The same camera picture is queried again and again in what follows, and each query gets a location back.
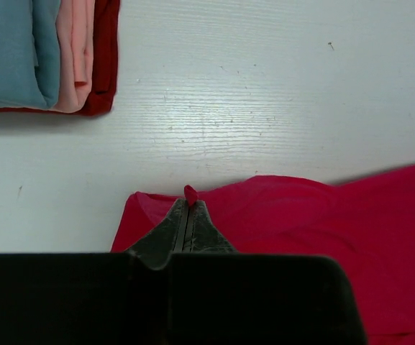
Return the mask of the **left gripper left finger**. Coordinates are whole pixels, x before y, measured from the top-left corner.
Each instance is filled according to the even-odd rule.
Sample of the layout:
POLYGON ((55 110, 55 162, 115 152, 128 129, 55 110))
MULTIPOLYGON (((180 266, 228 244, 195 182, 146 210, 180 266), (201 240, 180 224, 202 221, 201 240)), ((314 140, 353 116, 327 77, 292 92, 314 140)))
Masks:
POLYGON ((164 268, 173 253, 181 253, 185 244, 188 202, 179 198, 165 218, 125 253, 151 270, 164 268))

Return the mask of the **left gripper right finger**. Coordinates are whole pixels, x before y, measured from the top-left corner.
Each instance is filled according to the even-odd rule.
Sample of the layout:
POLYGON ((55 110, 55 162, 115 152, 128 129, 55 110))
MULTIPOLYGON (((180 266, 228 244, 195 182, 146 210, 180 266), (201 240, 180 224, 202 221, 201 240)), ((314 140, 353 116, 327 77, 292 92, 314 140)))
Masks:
POLYGON ((196 201, 183 210, 183 251, 234 253, 237 250, 213 225, 206 203, 196 201))

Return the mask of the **bright red t shirt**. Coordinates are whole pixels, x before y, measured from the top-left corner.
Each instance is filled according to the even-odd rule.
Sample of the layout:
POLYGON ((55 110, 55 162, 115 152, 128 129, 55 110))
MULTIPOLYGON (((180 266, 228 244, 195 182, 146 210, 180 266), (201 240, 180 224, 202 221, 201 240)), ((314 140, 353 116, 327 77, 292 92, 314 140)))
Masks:
POLYGON ((369 343, 415 344, 415 165, 341 185, 256 176, 185 196, 240 252, 335 259, 369 343))

